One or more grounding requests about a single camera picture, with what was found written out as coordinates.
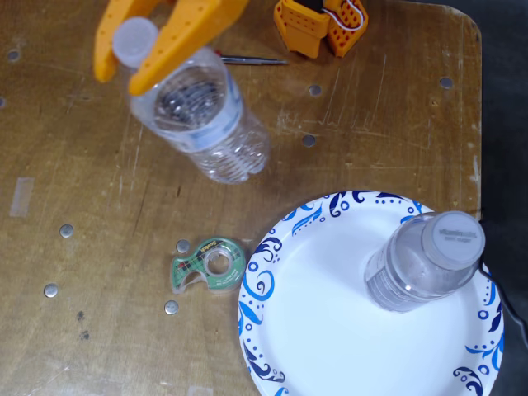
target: dark floor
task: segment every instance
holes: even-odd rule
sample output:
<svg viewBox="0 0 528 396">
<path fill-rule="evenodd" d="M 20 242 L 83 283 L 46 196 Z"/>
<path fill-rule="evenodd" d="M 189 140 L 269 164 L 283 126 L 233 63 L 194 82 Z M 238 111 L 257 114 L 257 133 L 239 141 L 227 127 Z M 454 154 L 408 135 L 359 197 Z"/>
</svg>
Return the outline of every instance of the dark floor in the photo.
<svg viewBox="0 0 528 396">
<path fill-rule="evenodd" d="M 485 262 L 528 319 L 528 1 L 431 0 L 468 14 L 483 37 Z M 528 351 L 506 318 L 492 396 L 528 395 Z"/>
</svg>

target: paper plate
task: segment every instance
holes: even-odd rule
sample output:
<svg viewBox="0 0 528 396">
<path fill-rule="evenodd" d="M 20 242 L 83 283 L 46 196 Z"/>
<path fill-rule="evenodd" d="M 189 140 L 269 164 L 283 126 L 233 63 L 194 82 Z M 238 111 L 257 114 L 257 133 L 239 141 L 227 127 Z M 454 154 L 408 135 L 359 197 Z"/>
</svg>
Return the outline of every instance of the paper plate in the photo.
<svg viewBox="0 0 528 396">
<path fill-rule="evenodd" d="M 502 306 L 480 273 L 410 313 L 384 311 L 368 258 L 428 208 L 374 191 L 302 205 L 264 237 L 238 299 L 238 334 L 258 390 L 277 395 L 488 395 L 504 348 Z"/>
</svg>

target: wooden table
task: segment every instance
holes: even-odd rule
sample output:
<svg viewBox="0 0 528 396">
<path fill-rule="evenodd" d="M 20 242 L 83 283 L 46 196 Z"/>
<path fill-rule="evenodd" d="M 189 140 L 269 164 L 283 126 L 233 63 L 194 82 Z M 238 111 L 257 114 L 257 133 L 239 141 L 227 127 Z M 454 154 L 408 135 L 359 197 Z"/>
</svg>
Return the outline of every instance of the wooden table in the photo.
<svg viewBox="0 0 528 396">
<path fill-rule="evenodd" d="M 0 394 L 256 395 L 236 293 L 202 283 L 177 315 L 163 311 L 179 239 L 222 235 L 250 252 L 297 205 L 352 189 L 478 213 L 481 44 L 466 15 L 370 0 L 349 55 L 323 45 L 310 61 L 286 52 L 274 1 L 252 1 L 214 46 L 290 66 L 231 68 L 272 154 L 262 174 L 223 186 L 130 117 L 122 81 L 94 81 L 105 3 L 0 6 Z M 59 294 L 46 299 L 50 282 Z"/>
</svg>

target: bottle cap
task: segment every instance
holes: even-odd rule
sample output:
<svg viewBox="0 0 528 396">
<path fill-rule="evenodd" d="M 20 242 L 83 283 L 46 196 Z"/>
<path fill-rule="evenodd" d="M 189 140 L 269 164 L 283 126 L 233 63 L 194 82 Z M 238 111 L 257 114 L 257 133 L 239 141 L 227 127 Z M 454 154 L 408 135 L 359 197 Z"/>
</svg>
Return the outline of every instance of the bottle cap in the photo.
<svg viewBox="0 0 528 396">
<path fill-rule="evenodd" d="M 158 38 L 158 28 L 147 18 L 126 20 L 114 34 L 112 49 L 118 60 L 129 68 L 139 68 Z"/>
<path fill-rule="evenodd" d="M 479 222 L 459 211 L 431 219 L 423 229 L 422 246 L 427 256 L 446 270 L 472 266 L 482 255 L 486 237 Z"/>
</svg>

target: plastic water bottle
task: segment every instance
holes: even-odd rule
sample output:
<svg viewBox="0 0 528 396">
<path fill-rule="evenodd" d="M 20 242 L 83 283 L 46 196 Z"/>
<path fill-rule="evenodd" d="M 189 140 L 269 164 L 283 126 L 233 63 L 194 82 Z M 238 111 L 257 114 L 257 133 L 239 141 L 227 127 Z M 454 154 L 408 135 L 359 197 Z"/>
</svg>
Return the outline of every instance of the plastic water bottle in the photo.
<svg viewBox="0 0 528 396">
<path fill-rule="evenodd" d="M 484 244 L 482 227 L 464 212 L 421 214 L 369 260 L 367 290 L 380 307 L 399 312 L 441 299 L 471 280 Z"/>
<path fill-rule="evenodd" d="M 134 73 L 157 37 L 151 21 L 130 18 L 115 33 L 112 48 Z M 208 47 L 149 92 L 130 97 L 130 110 L 216 182 L 242 183 L 266 166 L 269 134 L 244 105 L 222 59 Z"/>
</svg>

